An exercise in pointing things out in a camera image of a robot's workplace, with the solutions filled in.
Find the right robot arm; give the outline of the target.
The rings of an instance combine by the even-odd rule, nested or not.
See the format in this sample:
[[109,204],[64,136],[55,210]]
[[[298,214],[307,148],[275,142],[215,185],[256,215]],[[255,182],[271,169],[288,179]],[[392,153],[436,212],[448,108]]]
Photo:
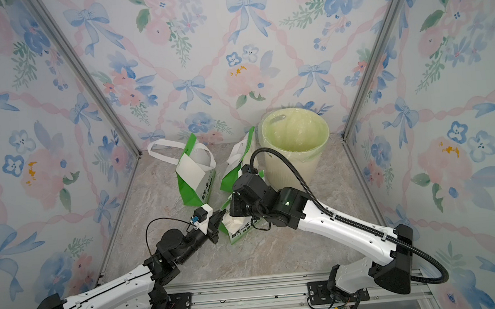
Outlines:
[[230,215],[315,233],[363,254],[364,259],[331,270],[328,290],[337,295],[375,286],[401,295],[411,292],[412,254],[388,240],[391,235],[401,239],[410,230],[367,223],[326,205],[320,209],[306,192],[292,187],[276,191],[252,173],[234,183]]

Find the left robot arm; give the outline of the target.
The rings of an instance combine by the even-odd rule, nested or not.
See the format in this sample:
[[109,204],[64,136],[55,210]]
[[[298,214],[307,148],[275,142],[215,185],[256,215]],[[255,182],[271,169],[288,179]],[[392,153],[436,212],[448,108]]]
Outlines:
[[179,275],[184,264],[207,241],[216,244],[225,210],[204,205],[194,211],[190,229],[167,231],[156,251],[132,271],[97,288],[61,298],[53,294],[37,309],[171,309],[165,286]]

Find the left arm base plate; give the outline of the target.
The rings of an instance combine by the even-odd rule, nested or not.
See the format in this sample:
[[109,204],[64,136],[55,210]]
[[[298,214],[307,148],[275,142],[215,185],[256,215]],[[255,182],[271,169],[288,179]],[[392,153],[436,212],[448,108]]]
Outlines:
[[173,293],[164,303],[160,303],[157,309],[191,309],[193,294],[190,292]]

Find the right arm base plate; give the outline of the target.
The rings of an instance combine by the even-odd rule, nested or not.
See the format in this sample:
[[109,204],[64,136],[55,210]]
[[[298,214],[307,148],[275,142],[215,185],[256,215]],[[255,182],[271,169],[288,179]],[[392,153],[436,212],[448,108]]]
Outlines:
[[337,303],[347,303],[347,301],[356,302],[358,299],[361,301],[370,300],[369,292],[366,289],[347,293],[341,289],[337,289],[335,286],[331,287],[327,280],[308,282],[306,288],[308,292],[308,301],[312,306],[329,305],[332,303],[333,299]]

